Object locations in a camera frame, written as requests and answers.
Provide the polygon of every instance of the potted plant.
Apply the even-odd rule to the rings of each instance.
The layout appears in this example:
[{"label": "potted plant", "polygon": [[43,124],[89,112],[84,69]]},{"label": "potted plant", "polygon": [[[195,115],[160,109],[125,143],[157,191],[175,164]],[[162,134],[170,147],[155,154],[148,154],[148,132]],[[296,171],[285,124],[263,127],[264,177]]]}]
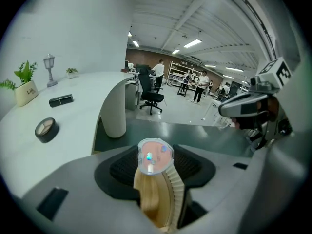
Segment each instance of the potted plant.
[{"label": "potted plant", "polygon": [[36,62],[31,65],[29,64],[29,61],[26,63],[23,62],[21,64],[19,70],[14,72],[14,74],[20,78],[21,86],[19,87],[16,87],[15,83],[9,79],[0,82],[0,88],[11,89],[14,91],[16,104],[18,107],[26,105],[38,95],[36,85],[34,81],[31,80],[36,69]]},{"label": "potted plant", "polygon": [[66,70],[66,74],[67,74],[67,77],[68,77],[69,79],[72,79],[72,78],[75,78],[75,77],[77,76],[78,71],[77,71],[76,68],[68,68],[68,69]]}]

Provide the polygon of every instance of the ceiling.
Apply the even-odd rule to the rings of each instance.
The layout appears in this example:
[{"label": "ceiling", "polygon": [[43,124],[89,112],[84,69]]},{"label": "ceiling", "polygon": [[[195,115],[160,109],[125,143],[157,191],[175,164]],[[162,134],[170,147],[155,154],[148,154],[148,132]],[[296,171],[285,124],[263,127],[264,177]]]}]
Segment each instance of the ceiling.
[{"label": "ceiling", "polygon": [[[128,48],[170,54],[189,62],[215,65],[206,68],[235,81],[249,79],[259,59],[270,60],[265,32],[244,0],[135,0]],[[184,45],[199,39],[190,48]],[[244,72],[226,69],[238,68]]]}]

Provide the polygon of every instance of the black office chair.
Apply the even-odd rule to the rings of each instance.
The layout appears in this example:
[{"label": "black office chair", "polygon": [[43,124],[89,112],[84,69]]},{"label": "black office chair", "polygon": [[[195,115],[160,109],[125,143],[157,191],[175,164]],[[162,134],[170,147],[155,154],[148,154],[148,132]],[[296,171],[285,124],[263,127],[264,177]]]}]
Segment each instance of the black office chair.
[{"label": "black office chair", "polygon": [[157,107],[158,102],[162,102],[165,98],[164,95],[157,94],[156,92],[152,91],[152,86],[150,83],[150,76],[148,74],[140,74],[138,75],[138,79],[140,80],[140,83],[142,85],[142,99],[146,100],[145,105],[141,105],[140,109],[142,107],[151,107],[150,110],[150,115],[152,115],[152,107],[160,109],[160,112],[162,112],[162,109]]}]

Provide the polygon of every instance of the black slot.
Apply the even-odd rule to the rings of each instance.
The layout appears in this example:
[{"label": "black slot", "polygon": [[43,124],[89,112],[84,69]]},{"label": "black slot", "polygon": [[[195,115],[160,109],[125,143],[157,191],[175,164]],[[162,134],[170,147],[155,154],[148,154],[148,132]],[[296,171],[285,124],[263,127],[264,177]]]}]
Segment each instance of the black slot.
[{"label": "black slot", "polygon": [[52,221],[67,194],[67,190],[54,188],[37,206],[37,211]]},{"label": "black slot", "polygon": [[181,219],[181,226],[179,229],[193,223],[194,221],[204,216],[206,213],[207,211],[200,204],[193,201],[191,205],[186,207],[185,215],[183,219]]},{"label": "black slot", "polygon": [[236,167],[236,168],[243,169],[243,170],[246,170],[247,167],[248,167],[248,165],[242,164],[242,163],[235,163],[233,166]]}]

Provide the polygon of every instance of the white curved desk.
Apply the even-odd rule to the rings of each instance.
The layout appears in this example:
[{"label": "white curved desk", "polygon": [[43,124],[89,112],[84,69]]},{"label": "white curved desk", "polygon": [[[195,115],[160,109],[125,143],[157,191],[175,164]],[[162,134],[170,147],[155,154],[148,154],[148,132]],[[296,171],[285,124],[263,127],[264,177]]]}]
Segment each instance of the white curved desk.
[{"label": "white curved desk", "polygon": [[[0,171],[11,193],[22,197],[61,165],[91,154],[101,116],[106,133],[126,132],[125,82],[122,72],[81,74],[45,88],[27,105],[15,106],[0,122]],[[72,94],[74,102],[51,108],[49,99]],[[57,136],[41,143],[35,127],[47,117],[59,124]]]}]

